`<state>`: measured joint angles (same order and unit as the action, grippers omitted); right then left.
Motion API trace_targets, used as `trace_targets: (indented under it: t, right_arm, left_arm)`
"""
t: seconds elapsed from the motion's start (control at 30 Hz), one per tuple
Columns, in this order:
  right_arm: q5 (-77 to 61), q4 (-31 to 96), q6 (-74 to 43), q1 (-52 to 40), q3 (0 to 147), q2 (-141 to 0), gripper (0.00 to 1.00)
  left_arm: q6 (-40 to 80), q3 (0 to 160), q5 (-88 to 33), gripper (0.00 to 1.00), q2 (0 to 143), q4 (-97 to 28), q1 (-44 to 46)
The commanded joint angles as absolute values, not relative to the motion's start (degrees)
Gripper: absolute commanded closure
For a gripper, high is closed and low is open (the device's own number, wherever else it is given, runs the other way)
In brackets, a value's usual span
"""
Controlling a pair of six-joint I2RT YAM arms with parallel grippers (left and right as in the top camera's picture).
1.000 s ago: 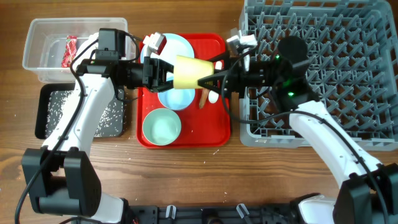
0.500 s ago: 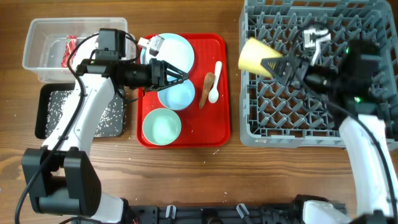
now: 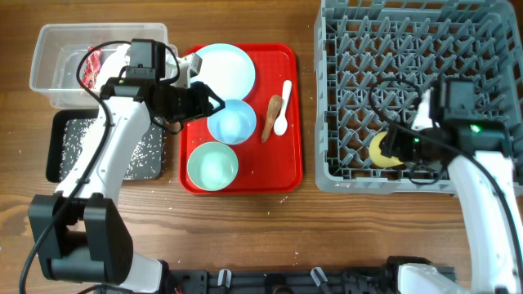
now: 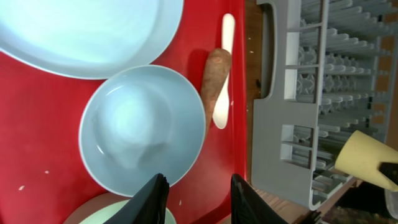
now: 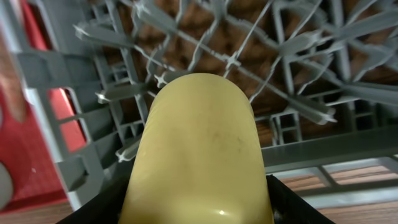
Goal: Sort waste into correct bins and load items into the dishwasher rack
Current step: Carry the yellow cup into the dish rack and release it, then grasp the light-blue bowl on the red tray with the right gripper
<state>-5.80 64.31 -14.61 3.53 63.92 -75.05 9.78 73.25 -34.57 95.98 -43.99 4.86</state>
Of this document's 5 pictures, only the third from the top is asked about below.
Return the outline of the brown wooden stick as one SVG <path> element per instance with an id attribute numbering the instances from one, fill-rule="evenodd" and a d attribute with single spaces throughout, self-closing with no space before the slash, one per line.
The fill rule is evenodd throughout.
<path id="1" fill-rule="evenodd" d="M 282 104 L 283 104 L 283 98 L 281 96 L 273 95 L 270 98 L 270 101 L 268 104 L 268 109 L 266 111 L 266 121 L 265 121 L 263 131 L 261 134 L 262 143 L 267 142 L 267 140 L 270 136 L 271 130 L 275 124 L 275 120 L 278 117 L 278 113 L 282 107 Z"/>

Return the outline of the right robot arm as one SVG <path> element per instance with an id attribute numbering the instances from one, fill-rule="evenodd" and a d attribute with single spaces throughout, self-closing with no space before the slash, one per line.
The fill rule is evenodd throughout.
<path id="1" fill-rule="evenodd" d="M 418 94 L 411 123 L 396 122 L 373 99 L 372 111 L 388 123 L 371 141 L 379 167 L 441 163 L 463 212 L 471 260 L 471 293 L 522 291 L 522 221 L 513 187 L 512 147 L 500 121 L 482 118 L 470 79 L 447 78 Z"/>

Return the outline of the pale green bowl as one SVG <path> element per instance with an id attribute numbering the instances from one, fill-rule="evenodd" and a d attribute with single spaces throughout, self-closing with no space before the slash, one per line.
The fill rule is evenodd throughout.
<path id="1" fill-rule="evenodd" d="M 220 142 L 208 142 L 197 147 L 186 164 L 192 183 L 214 192 L 229 186 L 239 172 L 239 160 L 234 150 Z"/>

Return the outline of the light blue bowl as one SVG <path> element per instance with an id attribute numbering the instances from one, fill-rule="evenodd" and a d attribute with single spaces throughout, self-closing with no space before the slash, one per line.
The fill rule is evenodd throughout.
<path id="1" fill-rule="evenodd" d="M 215 140 L 226 145 L 240 145 L 254 133 L 257 115 L 243 100 L 227 100 L 224 109 L 208 118 L 207 126 Z"/>

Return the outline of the white plastic spoon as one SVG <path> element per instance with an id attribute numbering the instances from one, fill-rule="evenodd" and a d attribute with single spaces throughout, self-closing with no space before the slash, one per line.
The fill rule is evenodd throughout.
<path id="1" fill-rule="evenodd" d="M 283 103 L 279 112 L 279 115 L 277 119 L 275 120 L 274 124 L 274 132 L 277 136 L 282 136 L 286 131 L 288 127 L 288 121 L 286 119 L 286 110 L 288 107 L 288 102 L 290 99 L 290 95 L 292 92 L 293 83 L 291 80 L 284 81 L 283 89 L 282 89 L 282 99 Z"/>

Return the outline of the yellow plastic cup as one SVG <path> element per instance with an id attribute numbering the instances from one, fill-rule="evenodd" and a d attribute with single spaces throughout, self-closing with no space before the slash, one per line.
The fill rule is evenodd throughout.
<path id="1" fill-rule="evenodd" d="M 382 155 L 380 143 L 385 138 L 387 132 L 379 132 L 369 144 L 369 157 L 371 158 L 374 165 L 382 168 L 397 167 L 403 165 L 403 163 L 397 158 L 388 158 Z"/>

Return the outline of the white rice pile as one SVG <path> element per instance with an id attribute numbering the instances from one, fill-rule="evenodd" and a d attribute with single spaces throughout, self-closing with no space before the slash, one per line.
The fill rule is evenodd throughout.
<path id="1" fill-rule="evenodd" d="M 95 123 L 95 118 L 75 118 L 65 124 L 58 165 L 58 181 L 72 170 L 83 151 L 83 142 Z M 159 176 L 163 156 L 163 131 L 150 125 L 139 140 L 127 167 L 124 180 L 149 180 Z"/>

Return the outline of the light blue plate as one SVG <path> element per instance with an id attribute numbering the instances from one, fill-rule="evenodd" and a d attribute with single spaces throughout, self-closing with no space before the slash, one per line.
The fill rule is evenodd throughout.
<path id="1" fill-rule="evenodd" d="M 256 70 L 249 55 L 237 46 L 215 43 L 196 51 L 202 59 L 199 74 L 190 81 L 203 82 L 222 100 L 243 100 L 253 89 Z"/>

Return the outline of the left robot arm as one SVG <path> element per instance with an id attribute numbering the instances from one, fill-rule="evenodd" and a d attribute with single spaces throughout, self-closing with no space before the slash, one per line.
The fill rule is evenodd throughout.
<path id="1" fill-rule="evenodd" d="M 86 283 L 90 290 L 174 293 L 167 262 L 136 252 L 117 208 L 132 154 L 151 125 L 209 117 L 225 108 L 212 89 L 197 80 L 201 58 L 176 58 L 176 74 L 166 75 L 172 49 L 152 39 L 129 43 L 130 61 L 92 93 L 99 113 L 73 169 L 50 195 L 37 195 L 28 216 L 34 237 L 30 261 L 49 280 Z"/>

